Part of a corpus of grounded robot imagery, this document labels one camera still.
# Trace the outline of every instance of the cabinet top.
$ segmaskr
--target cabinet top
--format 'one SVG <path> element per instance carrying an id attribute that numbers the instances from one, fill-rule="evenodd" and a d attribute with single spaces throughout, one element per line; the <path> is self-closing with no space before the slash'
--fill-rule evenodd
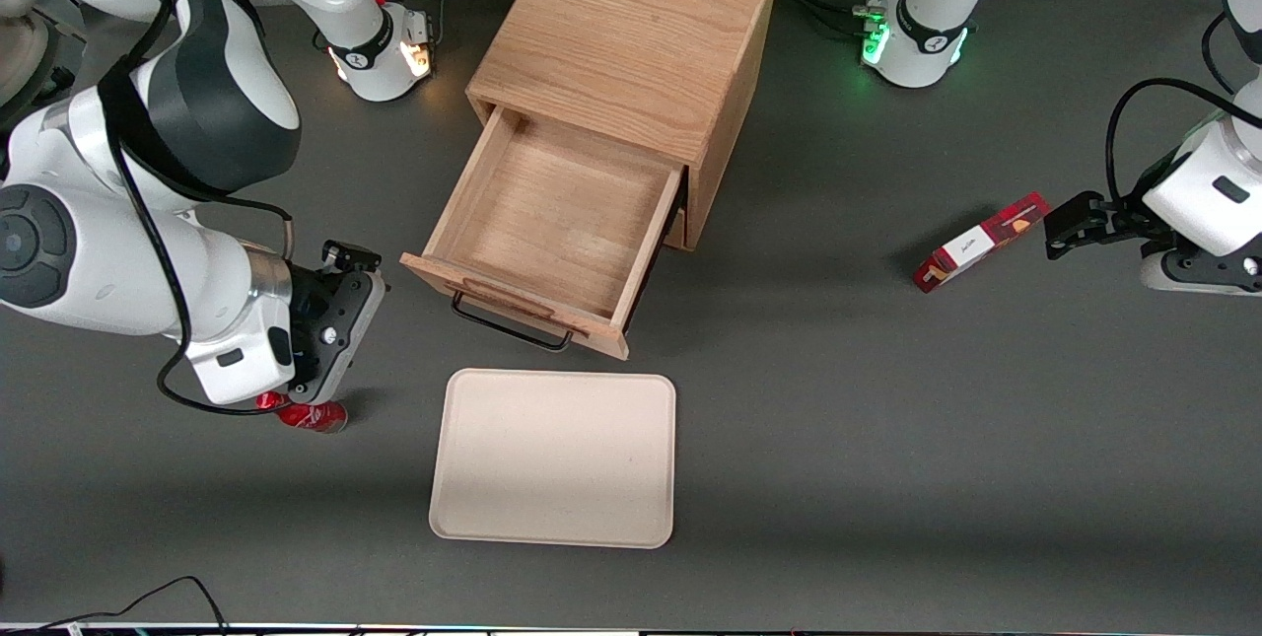
<path id="1" fill-rule="evenodd" d="M 771 0 L 516 0 L 472 100 L 695 164 Z"/>

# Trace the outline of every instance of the orange light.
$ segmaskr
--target orange light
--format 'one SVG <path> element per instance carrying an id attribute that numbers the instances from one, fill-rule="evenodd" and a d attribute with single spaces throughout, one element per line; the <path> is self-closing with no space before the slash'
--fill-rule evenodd
<path id="1" fill-rule="evenodd" d="M 403 53 L 408 69 L 411 69 L 416 80 L 429 74 L 429 48 L 425 44 L 399 43 L 399 52 Z"/>
<path id="2" fill-rule="evenodd" d="M 342 71 L 342 62 L 337 59 L 336 53 L 333 53 L 333 48 L 328 48 L 328 56 L 329 59 L 333 59 L 333 66 L 337 67 L 337 78 L 346 82 L 346 71 Z"/>

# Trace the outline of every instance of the wooden drawer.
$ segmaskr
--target wooden drawer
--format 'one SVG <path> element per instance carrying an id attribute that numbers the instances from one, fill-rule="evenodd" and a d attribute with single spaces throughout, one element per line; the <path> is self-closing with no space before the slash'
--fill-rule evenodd
<path id="1" fill-rule="evenodd" d="M 753 100 L 772 0 L 516 0 L 466 92 L 687 169 L 694 250 Z"/>
<path id="2" fill-rule="evenodd" d="M 401 262 L 480 323 L 496 313 L 627 358 L 681 178 L 640 148 L 495 107 L 424 254 Z"/>

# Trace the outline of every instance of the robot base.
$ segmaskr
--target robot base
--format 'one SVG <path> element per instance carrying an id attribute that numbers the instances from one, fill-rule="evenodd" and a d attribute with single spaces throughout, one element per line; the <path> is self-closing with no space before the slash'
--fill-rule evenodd
<path id="1" fill-rule="evenodd" d="M 968 38 L 968 29 L 955 39 L 946 43 L 943 52 L 924 53 L 910 34 L 902 30 L 896 16 L 887 16 L 892 13 L 899 0 L 868 0 L 864 11 L 881 13 L 876 21 L 876 29 L 864 39 L 861 62 L 877 69 L 881 76 L 896 87 L 924 88 L 938 83 L 938 80 L 946 74 L 952 64 L 959 61 L 960 48 Z"/>
<path id="2" fill-rule="evenodd" d="M 433 71 L 425 13 L 410 11 L 398 3 L 387 3 L 381 10 L 392 20 L 394 42 L 369 69 L 355 69 L 339 61 L 332 48 L 328 50 L 337 66 L 338 78 L 350 83 L 363 101 L 398 100 Z"/>

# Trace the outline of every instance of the beige tray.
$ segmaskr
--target beige tray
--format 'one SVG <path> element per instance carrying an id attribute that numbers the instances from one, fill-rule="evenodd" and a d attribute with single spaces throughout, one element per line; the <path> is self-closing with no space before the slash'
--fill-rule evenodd
<path id="1" fill-rule="evenodd" d="M 674 487 L 665 376 L 462 370 L 447 384 L 439 538 L 654 549 L 674 527 Z"/>

